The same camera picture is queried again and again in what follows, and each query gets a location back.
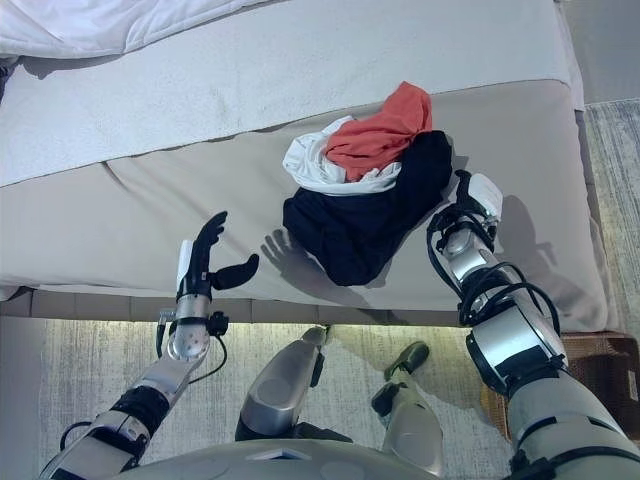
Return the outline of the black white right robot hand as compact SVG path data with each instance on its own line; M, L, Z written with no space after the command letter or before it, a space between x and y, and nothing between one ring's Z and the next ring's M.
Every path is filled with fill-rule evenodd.
M502 219L503 193L496 184L482 173L459 169L455 175L458 184L453 204L454 215L499 223Z

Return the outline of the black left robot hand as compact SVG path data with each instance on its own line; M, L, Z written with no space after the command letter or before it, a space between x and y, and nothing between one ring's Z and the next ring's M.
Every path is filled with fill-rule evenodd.
M224 267L218 271L209 270L212 247L224 232L228 212L221 211L208 220L191 245L188 259L183 262L180 254L177 273L176 300L187 295L203 295L212 299L211 290L229 290L249 282L259 267L259 256L252 254L244 263Z

